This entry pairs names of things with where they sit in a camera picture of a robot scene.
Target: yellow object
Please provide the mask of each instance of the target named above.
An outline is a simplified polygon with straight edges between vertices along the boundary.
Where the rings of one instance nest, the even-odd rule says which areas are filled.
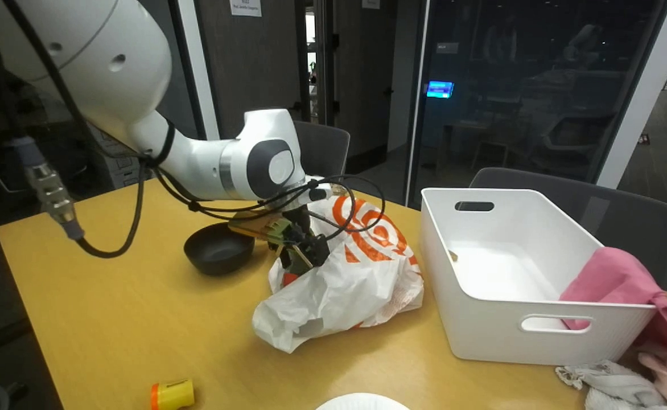
[[[151,388],[151,410],[179,410],[197,402],[195,381]]]

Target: small label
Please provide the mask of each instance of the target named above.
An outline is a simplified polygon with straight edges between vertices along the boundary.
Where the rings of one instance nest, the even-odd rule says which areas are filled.
[[[380,8],[380,0],[362,0],[362,8]]]
[[[263,16],[263,0],[230,0],[233,16]]]
[[[437,44],[437,54],[459,54],[461,44]]]

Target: black chair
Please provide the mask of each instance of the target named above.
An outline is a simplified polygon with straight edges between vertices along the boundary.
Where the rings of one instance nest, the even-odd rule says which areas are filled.
[[[523,158],[529,151],[529,129],[530,118],[523,114],[509,114],[493,120],[486,129],[478,131],[478,140],[472,154],[472,168],[476,168],[486,148],[498,148],[504,167],[511,163],[511,158]]]
[[[535,189],[579,221],[602,244],[635,256],[667,290],[667,203],[600,185],[530,174],[480,168],[470,187]]]
[[[605,148],[616,114],[564,114],[545,131],[530,163],[545,174],[592,177],[594,160]]]
[[[341,127],[294,120],[304,152],[304,168],[311,175],[344,175],[348,163],[352,134]]]

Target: bin handle hole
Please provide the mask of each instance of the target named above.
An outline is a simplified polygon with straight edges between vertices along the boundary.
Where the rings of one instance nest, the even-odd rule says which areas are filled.
[[[523,333],[552,333],[552,335],[586,335],[592,327],[592,316],[576,314],[530,314],[519,323]]]
[[[494,203],[493,201],[459,201],[454,204],[459,211],[493,211]]]

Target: blue light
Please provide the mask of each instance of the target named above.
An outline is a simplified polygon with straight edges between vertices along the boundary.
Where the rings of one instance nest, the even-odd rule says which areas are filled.
[[[426,97],[451,101],[451,96],[454,96],[454,82],[431,80],[426,84]]]

